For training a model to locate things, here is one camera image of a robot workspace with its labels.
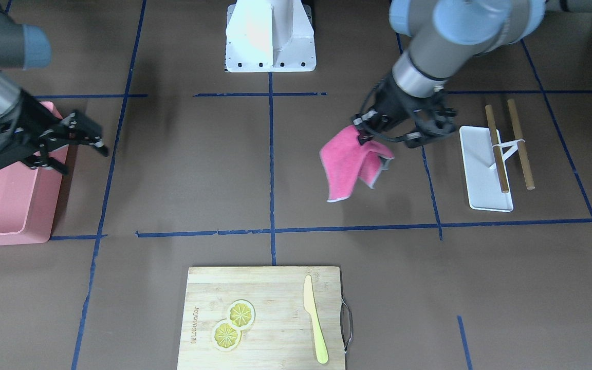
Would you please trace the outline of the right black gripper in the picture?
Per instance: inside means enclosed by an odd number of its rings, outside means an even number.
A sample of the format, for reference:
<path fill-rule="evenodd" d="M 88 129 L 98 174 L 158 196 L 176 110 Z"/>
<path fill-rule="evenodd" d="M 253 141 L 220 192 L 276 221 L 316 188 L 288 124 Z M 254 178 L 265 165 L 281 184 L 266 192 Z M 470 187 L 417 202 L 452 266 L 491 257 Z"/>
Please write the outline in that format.
<path fill-rule="evenodd" d="M 12 110 L 0 117 L 0 170 L 21 162 L 32 170 L 43 168 L 67 176 L 68 166 L 50 154 L 71 144 L 109 155 L 101 125 L 79 110 L 61 119 L 25 91 Z"/>

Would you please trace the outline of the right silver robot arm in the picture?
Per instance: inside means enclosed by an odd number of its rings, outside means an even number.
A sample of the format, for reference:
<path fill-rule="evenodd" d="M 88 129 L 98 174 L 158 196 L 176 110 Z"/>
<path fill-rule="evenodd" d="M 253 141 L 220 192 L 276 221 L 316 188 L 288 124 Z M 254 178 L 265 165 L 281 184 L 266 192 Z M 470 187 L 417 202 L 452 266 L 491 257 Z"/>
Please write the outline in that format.
<path fill-rule="evenodd" d="M 68 175 L 68 166 L 51 157 L 67 145 L 86 145 L 108 156 L 102 128 L 79 110 L 60 119 L 5 75 L 5 68 L 43 68 L 51 62 L 44 31 L 14 21 L 0 5 L 0 170 L 15 162 Z"/>

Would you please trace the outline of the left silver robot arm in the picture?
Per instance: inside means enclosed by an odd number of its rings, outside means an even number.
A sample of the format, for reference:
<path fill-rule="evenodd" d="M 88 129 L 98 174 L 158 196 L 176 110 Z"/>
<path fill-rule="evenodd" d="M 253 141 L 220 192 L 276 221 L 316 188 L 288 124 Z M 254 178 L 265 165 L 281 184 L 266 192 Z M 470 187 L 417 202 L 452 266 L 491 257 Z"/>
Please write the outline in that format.
<path fill-rule="evenodd" d="M 592 1 L 392 1 L 390 24 L 411 40 L 376 85 L 372 106 L 355 115 L 357 142 L 379 137 L 415 148 L 451 136 L 447 81 L 472 57 L 533 33 L 547 12 L 592 13 Z"/>

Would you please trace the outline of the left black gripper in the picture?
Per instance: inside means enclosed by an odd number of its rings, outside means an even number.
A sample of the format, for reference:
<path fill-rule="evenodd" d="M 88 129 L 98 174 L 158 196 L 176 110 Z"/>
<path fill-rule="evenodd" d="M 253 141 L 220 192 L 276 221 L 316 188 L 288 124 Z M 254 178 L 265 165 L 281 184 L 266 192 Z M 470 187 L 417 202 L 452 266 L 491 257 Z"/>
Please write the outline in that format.
<path fill-rule="evenodd" d="M 383 77 L 368 96 L 374 96 L 371 107 L 365 109 L 369 98 L 353 116 L 353 126 L 357 131 L 360 146 L 378 137 L 383 141 L 402 142 L 414 149 L 440 141 L 453 135 L 458 127 L 454 124 L 457 110 L 447 105 L 447 92 L 434 91 L 427 98 L 416 98 L 402 91 L 391 73 Z M 414 122 L 414 128 L 401 136 L 389 137 L 386 132 L 406 120 Z"/>

